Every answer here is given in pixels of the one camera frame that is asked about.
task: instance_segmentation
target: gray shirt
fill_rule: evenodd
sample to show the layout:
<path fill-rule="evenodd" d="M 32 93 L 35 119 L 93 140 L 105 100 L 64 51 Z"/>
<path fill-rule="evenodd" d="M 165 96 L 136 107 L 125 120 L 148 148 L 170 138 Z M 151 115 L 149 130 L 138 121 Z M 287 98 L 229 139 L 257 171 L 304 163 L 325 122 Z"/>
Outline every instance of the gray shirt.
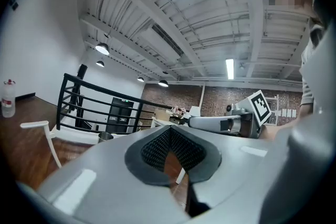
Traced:
<path fill-rule="evenodd" d="M 302 60 L 302 66 L 309 60 L 309 58 L 313 55 L 315 51 L 315 47 L 318 45 L 318 41 L 320 40 L 320 37 L 316 37 L 314 35 L 315 30 L 323 31 L 323 27 L 317 24 L 310 24 L 310 39 L 309 42 L 303 51 L 301 55 Z M 316 105 L 316 102 L 314 100 L 314 96 L 307 85 L 304 78 L 302 78 L 302 99 L 301 99 L 301 105 L 303 104 L 313 104 L 313 111 L 314 113 L 318 112 L 320 110 L 320 107 Z"/>

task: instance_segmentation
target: brick wall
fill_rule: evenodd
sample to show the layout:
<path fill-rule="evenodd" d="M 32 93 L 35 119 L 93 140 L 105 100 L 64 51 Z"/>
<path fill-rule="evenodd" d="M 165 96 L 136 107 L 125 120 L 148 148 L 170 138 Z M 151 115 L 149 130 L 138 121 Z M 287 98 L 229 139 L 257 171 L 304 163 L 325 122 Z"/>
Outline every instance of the brick wall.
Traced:
<path fill-rule="evenodd" d="M 202 116 L 223 116 L 226 106 L 234 104 L 250 96 L 257 89 L 243 88 L 225 88 L 225 87 L 205 87 L 203 104 L 201 108 Z M 297 113 L 300 108 L 300 92 L 284 92 L 263 90 L 265 97 L 274 97 L 279 95 L 279 109 L 296 109 Z M 276 110 L 276 102 L 271 103 L 271 110 Z M 278 125 L 284 125 L 295 118 L 279 117 Z"/>
<path fill-rule="evenodd" d="M 256 91 L 257 89 L 205 87 L 201 115 L 223 116 L 228 104 L 237 103 Z M 299 112 L 302 93 L 272 90 L 263 90 L 262 92 L 265 97 L 274 97 L 278 94 L 280 110 L 296 109 L 297 113 Z M 178 105 L 189 110 L 192 105 L 199 105 L 201 94 L 202 87 L 200 86 L 169 85 L 168 88 L 163 88 L 157 84 L 146 84 L 141 98 L 160 104 Z M 153 107 L 144 106 L 144 109 L 154 111 Z M 276 103 L 272 102 L 271 110 L 275 109 Z M 145 116 L 145 118 L 148 118 L 152 114 L 147 113 Z M 278 125 L 284 125 L 294 119 L 280 116 L 278 118 Z"/>
<path fill-rule="evenodd" d="M 146 84 L 141 99 L 158 104 L 178 105 L 180 108 L 190 110 L 195 105 L 199 106 L 202 95 L 202 87 L 189 85 L 169 85 L 164 88 L 158 84 Z M 154 111 L 155 107 L 144 105 L 143 110 Z M 141 118 L 151 118 L 152 113 L 142 112 Z M 143 125 L 151 125 L 151 121 L 141 120 Z"/>

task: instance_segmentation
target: white wall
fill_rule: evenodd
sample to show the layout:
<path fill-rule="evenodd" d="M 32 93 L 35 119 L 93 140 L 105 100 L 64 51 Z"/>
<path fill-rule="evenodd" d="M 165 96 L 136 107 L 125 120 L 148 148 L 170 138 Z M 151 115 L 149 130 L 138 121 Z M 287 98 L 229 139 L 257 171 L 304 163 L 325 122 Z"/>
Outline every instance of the white wall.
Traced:
<path fill-rule="evenodd" d="M 99 67 L 96 65 L 96 62 L 102 60 L 105 64 L 105 67 Z M 100 87 L 106 89 L 130 95 L 132 97 L 140 98 L 144 83 L 136 79 L 137 73 L 126 66 L 112 60 L 111 58 L 104 56 L 103 54 L 88 48 L 88 51 L 85 54 L 83 59 L 83 64 L 88 67 L 86 74 L 84 76 L 84 81 L 90 82 Z M 93 98 L 95 100 L 100 100 L 106 103 L 112 103 L 113 96 L 90 90 L 85 87 L 80 88 L 80 93 L 86 97 Z M 138 103 L 134 103 L 133 108 L 138 107 Z M 97 110 L 101 112 L 110 112 L 110 106 L 95 103 L 89 100 L 83 101 L 83 107 Z M 131 116 L 135 116 L 136 111 L 133 111 Z M 91 119 L 106 122 L 108 116 L 96 114 L 88 111 L 84 111 L 84 119 Z M 106 125 L 99 124 L 99 130 L 105 131 Z"/>
<path fill-rule="evenodd" d="M 77 74 L 85 51 L 77 0 L 17 0 L 0 27 L 0 81 L 16 81 L 16 96 L 36 92 L 57 104 L 63 74 Z"/>

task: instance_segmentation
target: ceiling light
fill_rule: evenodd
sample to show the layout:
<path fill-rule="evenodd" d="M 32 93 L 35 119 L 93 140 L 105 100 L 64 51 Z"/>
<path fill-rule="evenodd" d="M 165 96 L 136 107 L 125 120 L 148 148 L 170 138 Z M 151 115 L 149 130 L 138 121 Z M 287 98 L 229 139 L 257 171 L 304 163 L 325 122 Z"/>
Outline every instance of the ceiling light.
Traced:
<path fill-rule="evenodd" d="M 168 82 L 166 80 L 160 80 L 159 85 L 162 87 L 168 87 Z"/>
<path fill-rule="evenodd" d="M 96 45 L 96 50 L 101 52 L 104 55 L 109 55 L 109 46 L 107 46 L 107 44 L 105 43 L 99 43 L 98 45 Z"/>
<path fill-rule="evenodd" d="M 234 79 L 235 77 L 235 63 L 233 59 L 226 59 L 227 79 Z"/>
<path fill-rule="evenodd" d="M 104 67 L 104 62 L 103 61 L 98 61 L 96 62 L 97 66 Z"/>

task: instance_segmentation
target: black railing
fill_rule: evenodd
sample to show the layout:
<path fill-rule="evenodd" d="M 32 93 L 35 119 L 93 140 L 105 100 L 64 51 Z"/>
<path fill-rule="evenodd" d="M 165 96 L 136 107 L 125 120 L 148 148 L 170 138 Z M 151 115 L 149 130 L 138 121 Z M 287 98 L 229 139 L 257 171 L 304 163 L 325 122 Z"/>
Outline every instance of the black railing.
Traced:
<path fill-rule="evenodd" d="M 74 86 L 73 87 L 66 87 L 68 82 L 73 82 Z M 121 98 L 121 99 L 126 99 L 132 102 L 136 102 L 139 103 L 138 108 L 134 109 L 134 108 L 128 108 L 122 105 L 117 105 L 117 104 L 112 104 L 112 103 L 107 103 L 107 102 L 103 102 L 100 100 L 95 100 L 93 98 L 89 98 L 86 97 L 84 95 L 80 94 L 80 87 L 85 87 L 91 90 L 95 90 L 101 93 L 105 93 L 108 94 L 110 96 L 113 97 L 117 97 L 117 98 Z M 105 104 L 108 105 L 109 107 L 111 106 L 116 106 L 116 107 L 121 107 L 121 108 L 125 108 L 125 109 L 129 109 L 129 110 L 135 110 L 137 113 L 135 115 L 135 117 L 132 116 L 123 116 L 123 115 L 116 115 L 116 114 L 111 114 L 111 113 L 106 113 L 106 112 L 101 112 L 101 111 L 97 111 L 97 110 L 92 110 L 92 109 L 87 109 L 85 107 L 83 107 L 83 100 L 89 100 L 92 102 L 96 102 L 96 103 L 100 103 L 100 104 Z M 151 118 L 142 118 L 141 117 L 141 113 L 142 112 L 146 112 L 146 113 L 154 113 L 154 111 L 149 111 L 149 110 L 143 110 L 143 105 L 149 105 L 149 106 L 154 106 L 157 108 L 164 108 L 164 109 L 171 109 L 172 107 L 169 105 L 164 105 L 164 104 L 157 104 L 157 103 L 153 103 L 153 102 L 149 102 L 146 100 L 142 100 L 139 98 L 135 98 L 135 97 L 131 97 L 129 95 L 126 94 L 122 94 L 122 93 L 118 93 L 115 91 L 111 91 L 109 89 L 88 83 L 86 81 L 83 81 L 81 79 L 79 79 L 78 77 L 69 75 L 69 74 L 64 74 L 64 79 L 63 79 L 63 83 L 59 92 L 59 98 L 58 98 L 58 105 L 57 105 L 57 118 L 56 118 L 56 129 L 60 129 L 61 126 L 65 126 L 65 127 L 69 127 L 72 129 L 76 129 L 76 130 L 80 130 L 80 131 L 85 131 L 85 132 L 94 132 L 94 133 L 100 133 L 101 131 L 98 130 L 88 130 L 86 128 L 82 128 L 79 125 L 75 125 L 75 126 L 71 126 L 68 124 L 64 124 L 61 123 L 61 116 L 67 116 L 70 118 L 73 118 L 76 120 L 76 122 L 81 122 L 84 121 L 86 123 L 97 123 L 97 124 L 102 124 L 102 125 L 115 125 L 115 126 L 124 126 L 124 127 L 133 127 L 133 131 L 132 133 L 136 132 L 137 129 L 139 127 L 151 127 L 150 125 L 139 125 L 139 120 L 145 120 L 145 121 L 151 121 Z M 77 109 L 77 116 L 73 116 L 70 115 L 68 113 L 63 113 L 62 106 L 70 106 L 72 108 L 72 110 Z M 88 111 L 91 113 L 96 113 L 96 114 L 102 114 L 102 115 L 107 115 L 107 116 L 113 116 L 113 117 L 120 117 L 120 118 L 125 118 L 125 119 L 135 119 L 134 120 L 134 124 L 133 125 L 126 125 L 126 124 L 120 124 L 120 123 L 108 123 L 108 122 L 102 122 L 102 121 L 95 121 L 95 120 L 91 120 L 91 119 L 84 119 L 83 118 L 83 112 L 84 111 Z M 115 132 L 117 134 L 130 134 L 127 132 Z"/>

